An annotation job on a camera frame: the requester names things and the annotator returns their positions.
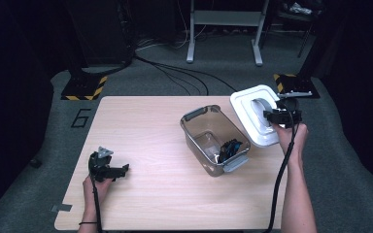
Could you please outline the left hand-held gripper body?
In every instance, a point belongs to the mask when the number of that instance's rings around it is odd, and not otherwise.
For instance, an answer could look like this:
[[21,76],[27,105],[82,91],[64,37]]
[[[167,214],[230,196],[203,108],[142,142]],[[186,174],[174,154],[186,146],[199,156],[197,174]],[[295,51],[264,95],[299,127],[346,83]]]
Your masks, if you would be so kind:
[[110,167],[113,152],[106,148],[99,147],[98,151],[93,152],[88,160],[89,174],[98,182],[104,182],[106,179],[117,178],[115,171]]

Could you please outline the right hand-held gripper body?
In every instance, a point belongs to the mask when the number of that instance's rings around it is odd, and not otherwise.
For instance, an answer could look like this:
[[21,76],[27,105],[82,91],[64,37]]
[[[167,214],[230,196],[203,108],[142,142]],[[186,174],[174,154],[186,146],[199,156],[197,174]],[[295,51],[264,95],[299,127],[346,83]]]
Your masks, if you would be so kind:
[[283,97],[276,102],[273,110],[273,122],[281,124],[284,128],[291,128],[303,120],[303,112],[299,109],[296,97]]

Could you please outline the white box lid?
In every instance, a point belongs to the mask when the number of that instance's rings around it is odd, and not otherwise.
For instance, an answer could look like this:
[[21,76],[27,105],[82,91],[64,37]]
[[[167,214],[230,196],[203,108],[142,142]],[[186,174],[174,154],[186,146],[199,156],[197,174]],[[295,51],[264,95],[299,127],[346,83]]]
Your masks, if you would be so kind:
[[263,115],[277,108],[278,95],[265,84],[234,92],[230,104],[246,130],[251,142],[260,148],[279,143],[279,137]]

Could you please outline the blue toy car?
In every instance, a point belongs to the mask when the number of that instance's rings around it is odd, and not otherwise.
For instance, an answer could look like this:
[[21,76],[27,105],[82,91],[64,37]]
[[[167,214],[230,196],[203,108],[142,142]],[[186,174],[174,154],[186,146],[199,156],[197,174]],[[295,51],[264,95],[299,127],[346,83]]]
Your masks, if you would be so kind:
[[218,163],[223,163],[227,159],[231,158],[234,156],[238,149],[241,147],[242,143],[236,139],[232,139],[228,142],[225,142],[221,147],[220,147],[220,154],[217,158]]

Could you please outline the clear plastic storage box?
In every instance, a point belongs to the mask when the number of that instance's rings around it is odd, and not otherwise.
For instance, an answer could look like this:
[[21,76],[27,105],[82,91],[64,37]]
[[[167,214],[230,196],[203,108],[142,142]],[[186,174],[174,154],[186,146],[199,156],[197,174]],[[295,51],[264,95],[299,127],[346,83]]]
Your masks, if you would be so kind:
[[[210,176],[233,172],[249,160],[249,139],[222,112],[220,106],[209,105],[185,114],[180,125],[186,135],[186,144]],[[234,156],[218,163],[220,147],[232,139],[240,141],[241,147]]]

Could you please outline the person's left hand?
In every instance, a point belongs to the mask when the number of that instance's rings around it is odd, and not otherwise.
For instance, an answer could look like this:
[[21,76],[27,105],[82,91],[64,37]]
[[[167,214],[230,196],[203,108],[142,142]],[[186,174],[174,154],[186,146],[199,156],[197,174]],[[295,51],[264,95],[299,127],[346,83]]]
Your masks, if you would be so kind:
[[103,182],[93,182],[90,177],[85,178],[83,181],[85,210],[96,209],[101,206],[112,182],[112,179],[107,179]]

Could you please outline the person's right hand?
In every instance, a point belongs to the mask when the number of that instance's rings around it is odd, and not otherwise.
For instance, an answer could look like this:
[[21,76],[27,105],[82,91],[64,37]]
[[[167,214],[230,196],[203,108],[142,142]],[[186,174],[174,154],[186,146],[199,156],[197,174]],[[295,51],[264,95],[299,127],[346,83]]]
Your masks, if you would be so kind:
[[301,159],[309,133],[307,125],[300,123],[292,129],[273,124],[273,128],[277,132],[283,153],[287,154],[290,152],[292,159]]

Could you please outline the black yellow striped stand base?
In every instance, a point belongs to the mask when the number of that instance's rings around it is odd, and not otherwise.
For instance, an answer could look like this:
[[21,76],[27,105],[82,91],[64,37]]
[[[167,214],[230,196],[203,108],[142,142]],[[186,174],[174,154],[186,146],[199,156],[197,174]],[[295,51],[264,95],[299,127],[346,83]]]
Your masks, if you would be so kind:
[[320,98],[318,91],[310,79],[299,78],[293,74],[274,74],[273,78],[280,98]]
[[62,100],[96,100],[104,87],[105,75],[84,73],[79,78],[72,77],[61,92]]

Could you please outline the grey tape piece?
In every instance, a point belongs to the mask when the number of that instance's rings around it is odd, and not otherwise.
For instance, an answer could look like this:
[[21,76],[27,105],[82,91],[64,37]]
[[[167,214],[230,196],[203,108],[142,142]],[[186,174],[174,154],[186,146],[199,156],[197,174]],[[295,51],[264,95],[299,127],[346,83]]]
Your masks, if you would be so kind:
[[58,204],[52,205],[50,208],[51,212],[58,213],[58,212],[70,212],[72,209],[72,205],[68,204]]

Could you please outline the dark chair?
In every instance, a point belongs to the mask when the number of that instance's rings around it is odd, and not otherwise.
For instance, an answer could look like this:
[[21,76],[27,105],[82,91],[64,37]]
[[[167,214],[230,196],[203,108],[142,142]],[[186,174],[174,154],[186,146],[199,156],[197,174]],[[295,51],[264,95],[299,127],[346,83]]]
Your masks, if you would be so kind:
[[270,32],[274,19],[287,21],[294,26],[299,24],[304,28],[302,44],[297,57],[302,55],[305,45],[309,39],[311,30],[316,20],[318,20],[325,11],[323,0],[270,0],[270,9],[267,12],[265,33],[262,45]]

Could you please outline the white metal stand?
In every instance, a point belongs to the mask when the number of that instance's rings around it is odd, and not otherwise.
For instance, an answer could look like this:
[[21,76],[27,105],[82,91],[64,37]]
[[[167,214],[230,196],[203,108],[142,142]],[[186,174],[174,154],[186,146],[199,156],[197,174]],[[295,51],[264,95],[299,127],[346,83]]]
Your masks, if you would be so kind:
[[194,61],[196,25],[249,26],[256,28],[255,37],[252,39],[252,49],[254,63],[256,66],[261,67],[263,65],[263,60],[260,53],[259,42],[270,0],[262,1],[262,10],[259,12],[236,12],[196,10],[195,0],[190,0],[189,44],[186,54],[186,62],[192,63]]

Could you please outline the black cabinet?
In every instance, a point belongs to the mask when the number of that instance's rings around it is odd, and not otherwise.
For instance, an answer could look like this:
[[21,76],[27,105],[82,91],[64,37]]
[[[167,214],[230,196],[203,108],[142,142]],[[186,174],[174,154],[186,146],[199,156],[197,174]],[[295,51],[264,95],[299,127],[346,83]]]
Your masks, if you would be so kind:
[[66,0],[88,66],[126,65],[133,54],[124,0]]

